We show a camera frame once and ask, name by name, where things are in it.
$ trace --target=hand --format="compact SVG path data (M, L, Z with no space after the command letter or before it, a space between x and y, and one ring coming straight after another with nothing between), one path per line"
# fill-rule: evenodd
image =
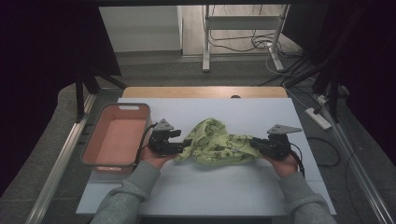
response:
M142 150L142 161L146 161L150 163L152 166L156 167L157 169L161 170L163 168L163 165L169 161L175 158L177 155L168 155L168 156L160 156L157 153L154 153L151 151L149 147L145 147Z
M283 161L276 161L266 156L264 156L264 158L271 162L271 164L274 166L275 172L281 178L297 172L298 163L291 155L286 157Z

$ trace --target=gray sweatshirt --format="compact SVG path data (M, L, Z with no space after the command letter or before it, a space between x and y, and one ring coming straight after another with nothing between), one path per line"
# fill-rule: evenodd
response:
M141 161L122 181L122 187L111 190L102 200L91 223L134 223L139 205L149 197L159 176L158 169ZM326 201L309 188L301 173L282 178L279 186L285 195L286 213L294 223L336 223Z

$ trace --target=wall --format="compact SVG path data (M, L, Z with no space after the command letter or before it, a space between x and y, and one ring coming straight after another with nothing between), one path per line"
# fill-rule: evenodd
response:
M115 52L181 49L181 8L100 7Z

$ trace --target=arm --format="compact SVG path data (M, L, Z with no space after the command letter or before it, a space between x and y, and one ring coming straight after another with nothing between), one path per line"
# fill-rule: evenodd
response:
M285 195L285 211L295 224L336 223L326 201L320 194L312 191L303 174L297 172L297 162L291 155L283 161L265 159L273 164L276 173L281 177L279 186Z
M134 223L140 204L149 197L160 176L160 169L173 157L159 157L145 148L142 161L122 180L121 187L111 190L102 200L91 223Z

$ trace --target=crumpled green fabric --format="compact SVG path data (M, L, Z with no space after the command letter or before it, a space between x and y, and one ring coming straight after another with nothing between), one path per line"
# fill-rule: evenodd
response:
M239 164L261 157L260 152L251 147L251 135L228 134L225 125L210 118L201 121L187 135L192 140L189 147L178 154L175 161L184 161L193 156L195 161L205 165Z

